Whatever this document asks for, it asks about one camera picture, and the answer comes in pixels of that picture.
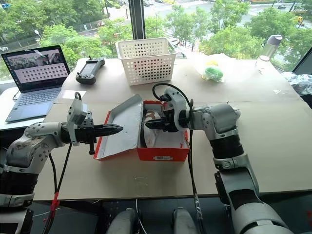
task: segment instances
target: plastic bottle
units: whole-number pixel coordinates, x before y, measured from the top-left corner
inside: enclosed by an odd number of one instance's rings
[[[267,63],[270,61],[272,56],[275,54],[275,52],[278,49],[278,46],[280,45],[283,37],[281,35],[271,35],[265,44],[262,52],[260,53],[260,56],[258,57],[256,61],[256,67],[258,69],[263,69],[267,65]]]

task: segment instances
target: laptop screen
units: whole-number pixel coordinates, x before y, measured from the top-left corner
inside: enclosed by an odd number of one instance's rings
[[[22,93],[61,87],[70,71],[60,46],[2,54]]]

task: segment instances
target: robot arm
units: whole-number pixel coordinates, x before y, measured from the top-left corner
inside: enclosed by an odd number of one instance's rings
[[[184,96],[174,88],[167,88],[159,99],[165,102],[163,115],[146,126],[168,132],[187,128],[205,132],[218,169],[216,187],[221,201],[231,208],[235,233],[292,234],[273,208],[258,197],[259,186],[236,127],[240,111],[228,104],[187,107]]]
[[[7,150],[6,163],[0,171],[0,207],[26,207],[32,203],[39,173],[50,154],[67,143],[90,145],[94,154],[96,137],[118,133],[113,124],[93,125],[91,112],[79,93],[68,111],[67,123],[39,122],[27,127],[21,138]]]

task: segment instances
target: laptop keyboard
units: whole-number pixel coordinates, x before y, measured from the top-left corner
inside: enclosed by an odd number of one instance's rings
[[[18,99],[17,106],[23,106],[37,102],[52,101],[58,96],[58,94],[59,90],[51,90],[34,94],[24,94]]]

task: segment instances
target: red cable tie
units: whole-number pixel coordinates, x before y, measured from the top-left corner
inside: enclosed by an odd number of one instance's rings
[[[51,204],[51,207],[50,207],[50,211],[52,213],[52,215],[51,215],[52,218],[54,218],[55,210],[59,206],[58,196],[59,196],[58,192],[54,193],[54,199],[52,200],[52,204]]]
[[[307,211],[307,216],[312,219],[312,211]]]

